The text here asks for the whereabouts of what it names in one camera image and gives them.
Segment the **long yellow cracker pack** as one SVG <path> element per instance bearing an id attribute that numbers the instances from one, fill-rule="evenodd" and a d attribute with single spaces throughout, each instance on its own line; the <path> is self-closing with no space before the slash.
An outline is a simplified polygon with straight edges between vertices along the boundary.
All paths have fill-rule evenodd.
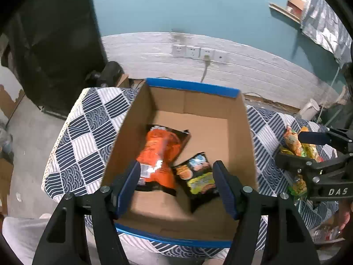
<path id="1" fill-rule="evenodd" d="M 296 155 L 314 159 L 318 163 L 323 161 L 318 153 L 316 145 L 314 144 L 305 144 L 300 142 L 300 145 L 296 149 Z"/>

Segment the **orange green snack bag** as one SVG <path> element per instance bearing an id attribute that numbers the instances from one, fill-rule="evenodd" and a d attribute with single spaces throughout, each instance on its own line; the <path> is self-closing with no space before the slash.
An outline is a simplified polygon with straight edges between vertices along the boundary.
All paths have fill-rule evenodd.
<path id="1" fill-rule="evenodd" d="M 284 133 L 284 142 L 294 155 L 299 157 L 306 157 L 306 152 L 301 142 L 299 141 L 298 134 L 290 126 L 287 126 Z"/>

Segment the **black yellow snack bag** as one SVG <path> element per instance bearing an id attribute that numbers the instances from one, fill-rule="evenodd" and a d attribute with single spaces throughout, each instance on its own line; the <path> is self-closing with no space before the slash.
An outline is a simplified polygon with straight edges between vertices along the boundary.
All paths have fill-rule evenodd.
<path id="1" fill-rule="evenodd" d="M 189 198 L 190 212 L 219 197 L 212 166 L 205 152 L 195 154 L 188 160 L 172 166 L 177 183 Z"/>

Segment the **orange black snack bag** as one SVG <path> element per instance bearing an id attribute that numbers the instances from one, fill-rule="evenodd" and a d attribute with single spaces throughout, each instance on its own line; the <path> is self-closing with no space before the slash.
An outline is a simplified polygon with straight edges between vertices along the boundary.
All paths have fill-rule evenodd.
<path id="1" fill-rule="evenodd" d="M 171 166 L 188 143 L 190 132 L 162 125 L 148 125 L 146 128 L 145 145 L 137 157 L 141 174 L 136 190 L 160 190 L 175 196 L 176 181 Z"/>

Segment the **long gold chip pack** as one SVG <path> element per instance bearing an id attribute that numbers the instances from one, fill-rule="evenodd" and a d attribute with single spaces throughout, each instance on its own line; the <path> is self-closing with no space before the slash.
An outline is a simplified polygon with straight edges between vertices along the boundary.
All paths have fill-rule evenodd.
<path id="1" fill-rule="evenodd" d="M 287 155 L 295 155 L 290 149 L 283 147 L 282 145 L 279 147 L 279 152 Z"/>

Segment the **white electric kettle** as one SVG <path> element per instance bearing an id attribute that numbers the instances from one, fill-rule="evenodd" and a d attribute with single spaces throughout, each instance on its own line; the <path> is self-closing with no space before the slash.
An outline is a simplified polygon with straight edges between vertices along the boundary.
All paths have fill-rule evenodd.
<path id="1" fill-rule="evenodd" d="M 320 111 L 319 104 L 314 99 L 310 99 L 304 107 L 299 111 L 298 115 L 304 120 L 312 120 Z"/>

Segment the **silver foil curtain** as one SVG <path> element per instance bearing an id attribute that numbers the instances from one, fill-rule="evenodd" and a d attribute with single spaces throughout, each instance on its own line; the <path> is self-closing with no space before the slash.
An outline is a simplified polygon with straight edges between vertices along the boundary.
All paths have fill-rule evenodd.
<path id="1" fill-rule="evenodd" d="M 352 0 L 308 0 L 301 30 L 339 65 L 352 62 Z"/>

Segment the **cardboard box with blue rim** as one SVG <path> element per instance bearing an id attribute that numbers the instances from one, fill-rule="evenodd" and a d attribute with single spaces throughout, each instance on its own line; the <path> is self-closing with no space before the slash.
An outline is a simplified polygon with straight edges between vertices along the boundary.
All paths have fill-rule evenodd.
<path id="1" fill-rule="evenodd" d="M 138 157 L 148 125 L 188 130 L 190 139 L 176 158 L 180 164 L 204 152 L 220 160 L 245 186 L 255 187 L 252 136 L 242 93 L 219 85 L 149 78 L 141 87 L 117 134 L 103 184 L 110 184 Z M 117 229 L 132 236 L 184 246 L 226 248 L 238 223 L 217 198 L 191 213 L 182 189 L 176 196 L 162 191 L 136 191 Z"/>

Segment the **wooden window sill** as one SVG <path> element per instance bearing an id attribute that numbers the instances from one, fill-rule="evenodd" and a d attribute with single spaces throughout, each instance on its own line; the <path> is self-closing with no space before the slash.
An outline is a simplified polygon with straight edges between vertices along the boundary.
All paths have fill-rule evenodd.
<path id="1" fill-rule="evenodd" d="M 269 8 L 270 8 L 271 10 L 274 10 L 274 11 L 277 11 L 277 12 L 283 14 L 283 15 L 286 16 L 287 18 L 289 18 L 289 19 L 295 21 L 296 23 L 300 24 L 300 18 L 298 18 L 297 16 L 295 16 L 295 15 L 294 15 L 293 13 L 291 13 L 290 11 L 287 11 L 286 9 L 284 9 L 284 8 L 282 8 L 282 7 L 280 7 L 280 6 L 276 5 L 276 4 L 274 4 L 274 3 L 272 3 L 272 2 L 269 3 Z"/>

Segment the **black speaker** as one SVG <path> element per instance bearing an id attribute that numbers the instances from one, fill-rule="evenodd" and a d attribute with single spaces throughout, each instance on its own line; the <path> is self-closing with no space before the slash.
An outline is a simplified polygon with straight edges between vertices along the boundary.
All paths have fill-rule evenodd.
<path id="1" fill-rule="evenodd" d="M 117 62 L 110 61 L 102 72 L 92 73 L 91 85 L 93 87 L 114 87 L 123 74 L 123 68 Z"/>

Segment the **white wall socket strip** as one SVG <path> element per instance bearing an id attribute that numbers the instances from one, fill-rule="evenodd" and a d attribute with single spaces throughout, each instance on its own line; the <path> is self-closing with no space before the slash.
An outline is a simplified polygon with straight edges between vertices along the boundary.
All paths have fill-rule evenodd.
<path id="1" fill-rule="evenodd" d="M 172 46 L 172 55 L 173 57 L 183 57 L 218 63 L 226 63 L 228 60 L 228 52 L 226 51 L 191 45 L 174 44 Z"/>

